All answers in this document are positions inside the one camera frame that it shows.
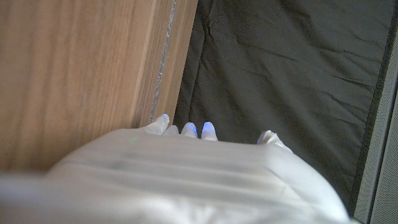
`wrinkled fabric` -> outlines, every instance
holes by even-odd
[[[393,8],[199,1],[174,124],[253,144],[271,129],[347,205]]]

